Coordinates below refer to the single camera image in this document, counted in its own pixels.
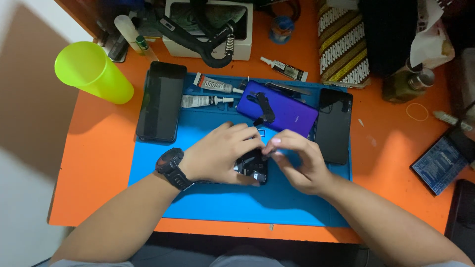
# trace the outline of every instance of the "watch face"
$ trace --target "watch face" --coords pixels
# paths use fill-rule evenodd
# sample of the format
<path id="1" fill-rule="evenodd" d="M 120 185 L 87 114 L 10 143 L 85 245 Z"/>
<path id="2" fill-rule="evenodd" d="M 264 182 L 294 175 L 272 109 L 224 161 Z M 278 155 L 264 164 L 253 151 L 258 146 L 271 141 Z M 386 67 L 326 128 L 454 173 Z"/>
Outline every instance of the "watch face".
<path id="1" fill-rule="evenodd" d="M 170 163 L 170 161 L 173 159 L 175 154 L 176 154 L 176 151 L 174 151 L 173 149 L 168 150 L 167 152 L 165 152 L 165 154 L 163 154 L 158 159 L 157 165 L 163 166 L 163 165 L 166 165 L 166 164 Z"/>

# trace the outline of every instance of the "glass bottle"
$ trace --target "glass bottle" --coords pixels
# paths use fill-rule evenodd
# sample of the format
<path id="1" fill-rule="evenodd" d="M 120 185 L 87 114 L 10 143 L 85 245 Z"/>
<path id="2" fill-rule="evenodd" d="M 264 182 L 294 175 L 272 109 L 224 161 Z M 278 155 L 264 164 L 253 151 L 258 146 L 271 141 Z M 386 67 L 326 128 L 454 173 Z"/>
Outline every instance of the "glass bottle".
<path id="1" fill-rule="evenodd" d="M 405 103 L 426 93 L 434 84 L 434 72 L 423 68 L 418 73 L 401 71 L 383 82 L 383 99 L 393 103 Z"/>

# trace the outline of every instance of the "rubber band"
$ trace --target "rubber band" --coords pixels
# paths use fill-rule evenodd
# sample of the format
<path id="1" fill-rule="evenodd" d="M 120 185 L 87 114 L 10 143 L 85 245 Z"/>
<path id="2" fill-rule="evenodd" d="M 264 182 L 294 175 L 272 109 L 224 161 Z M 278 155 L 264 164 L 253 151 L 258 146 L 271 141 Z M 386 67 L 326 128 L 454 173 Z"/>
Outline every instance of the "rubber band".
<path id="1" fill-rule="evenodd" d="M 416 119 L 416 118 L 414 118 L 413 116 L 411 116 L 411 115 L 409 114 L 408 109 L 409 109 L 409 107 L 412 106 L 412 105 L 419 105 L 419 106 L 421 106 L 421 107 L 426 111 L 426 114 L 427 114 L 427 115 L 426 115 L 426 117 L 425 117 L 423 120 Z M 423 122 L 423 121 L 425 121 L 425 120 L 427 120 L 427 119 L 429 118 L 429 111 L 426 109 L 426 107 L 424 107 L 423 105 L 421 105 L 421 104 L 419 104 L 419 103 L 411 103 L 411 104 L 409 104 L 409 105 L 406 107 L 406 114 L 409 116 L 409 118 L 411 118 L 411 119 L 413 119 L 413 120 L 415 120 L 415 121 L 418 121 L 418 122 Z"/>

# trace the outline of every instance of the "lime green plastic cup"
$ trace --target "lime green plastic cup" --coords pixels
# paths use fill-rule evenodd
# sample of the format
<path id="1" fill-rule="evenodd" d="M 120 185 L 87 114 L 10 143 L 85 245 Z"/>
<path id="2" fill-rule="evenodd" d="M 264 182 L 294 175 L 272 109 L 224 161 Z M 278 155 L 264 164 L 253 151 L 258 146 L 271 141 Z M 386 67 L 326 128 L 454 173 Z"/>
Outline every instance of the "lime green plastic cup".
<path id="1" fill-rule="evenodd" d="M 65 47 L 56 58 L 55 72 L 63 83 L 114 104 L 124 104 L 133 95 L 130 82 L 102 47 L 92 42 L 77 42 Z"/>

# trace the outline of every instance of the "white box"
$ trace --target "white box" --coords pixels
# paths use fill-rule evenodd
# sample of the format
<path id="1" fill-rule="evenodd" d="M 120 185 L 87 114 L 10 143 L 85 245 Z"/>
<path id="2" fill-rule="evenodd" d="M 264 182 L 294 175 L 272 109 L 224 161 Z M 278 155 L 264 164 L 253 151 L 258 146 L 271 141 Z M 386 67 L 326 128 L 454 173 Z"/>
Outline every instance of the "white box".
<path id="1" fill-rule="evenodd" d="M 165 6 L 165 15 L 170 17 L 170 6 L 173 3 L 189 3 L 189 0 L 167 0 Z M 234 42 L 234 56 L 233 60 L 249 60 L 251 56 L 251 46 L 252 46 L 252 11 L 253 5 L 247 3 L 236 3 L 230 1 L 217 1 L 217 0 L 209 0 L 207 4 L 212 5 L 228 5 L 228 6 L 243 6 L 247 9 L 247 33 L 246 39 L 244 40 L 235 40 Z M 201 57 L 198 53 L 185 48 L 174 41 L 168 39 L 168 37 L 163 36 L 163 43 L 170 52 L 170 55 L 174 57 Z M 207 38 L 198 38 L 200 41 L 206 41 Z M 224 57 L 224 47 L 226 40 L 224 43 L 220 44 L 213 50 L 212 56 L 216 59 L 221 59 Z"/>

